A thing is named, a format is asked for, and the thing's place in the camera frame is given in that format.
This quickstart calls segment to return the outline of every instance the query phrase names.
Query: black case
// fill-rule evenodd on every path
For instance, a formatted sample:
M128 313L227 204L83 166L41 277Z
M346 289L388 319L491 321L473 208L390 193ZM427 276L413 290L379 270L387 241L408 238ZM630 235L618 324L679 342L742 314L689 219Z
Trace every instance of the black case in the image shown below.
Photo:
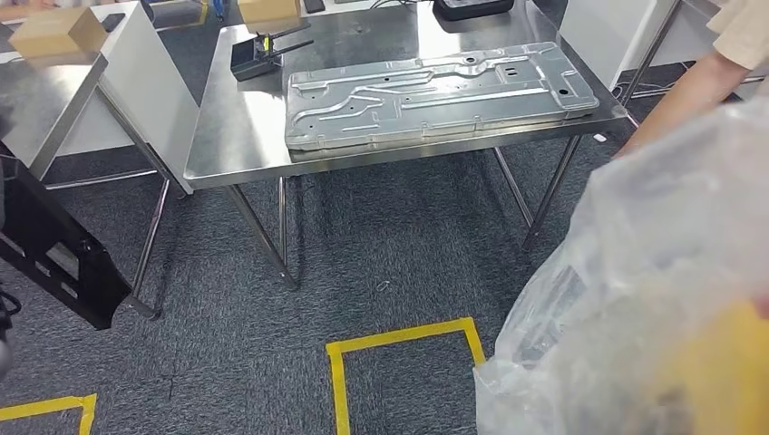
M500 14L512 9L515 0L435 0L433 10L446 21Z

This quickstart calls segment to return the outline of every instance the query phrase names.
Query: cardboard box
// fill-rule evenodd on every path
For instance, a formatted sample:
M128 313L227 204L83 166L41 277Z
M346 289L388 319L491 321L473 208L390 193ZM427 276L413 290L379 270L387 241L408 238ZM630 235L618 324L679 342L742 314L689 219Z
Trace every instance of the cardboard box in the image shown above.
M271 33L299 25L299 0L238 0L238 9L251 33Z
M30 15L8 42L25 59L34 59L98 52L106 39L91 9L75 7Z

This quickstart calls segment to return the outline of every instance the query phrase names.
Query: table surface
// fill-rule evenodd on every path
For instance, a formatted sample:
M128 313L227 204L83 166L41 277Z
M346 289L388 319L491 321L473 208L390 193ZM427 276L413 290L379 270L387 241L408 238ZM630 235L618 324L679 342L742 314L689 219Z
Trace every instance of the table surface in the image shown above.
M107 68L100 54L56 62L0 63L0 140L39 179Z
M432 2L307 20L312 27L280 38L276 46L306 39L314 39L314 44L285 55L282 72L240 83L229 71L232 44L252 35L245 25L221 29L184 174L193 189L608 131L627 116L532 1L516 2L508 14L455 23L436 20ZM291 73L545 41L560 46L599 98L600 106L591 115L381 146L320 150L296 162L289 155L284 141L284 95Z

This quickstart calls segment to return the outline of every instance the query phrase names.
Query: yellow floor tape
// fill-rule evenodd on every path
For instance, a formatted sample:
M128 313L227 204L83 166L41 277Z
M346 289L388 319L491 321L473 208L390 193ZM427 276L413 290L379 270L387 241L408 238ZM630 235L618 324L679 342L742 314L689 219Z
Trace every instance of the yellow floor tape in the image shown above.
M350 415L347 408L347 388L345 384L345 366L342 363L342 353L360 351L387 344L408 342L434 335L458 333L464 331L470 346L472 359L475 364L486 362L481 340L471 317L462 317L449 322L426 324L414 328L406 328L389 333L376 333L366 337L328 343L326 352L331 359L331 384L334 388L334 408L336 412L336 435L350 434Z
M80 418L80 429L78 435L88 435L91 433L93 424L93 414L96 411L96 394L77 397L67 396L48 401L36 401L24 405L16 405L0 409L0 421L21 419L23 417L32 417L34 415L46 414L48 412L59 412L83 408L83 415Z

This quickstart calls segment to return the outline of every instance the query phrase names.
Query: aluminum plate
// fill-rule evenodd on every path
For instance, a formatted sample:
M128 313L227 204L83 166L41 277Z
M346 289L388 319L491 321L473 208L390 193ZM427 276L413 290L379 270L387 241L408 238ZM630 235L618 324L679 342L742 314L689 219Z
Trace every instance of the aluminum plate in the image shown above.
M590 114L599 101L555 43L295 72L286 144L321 150Z

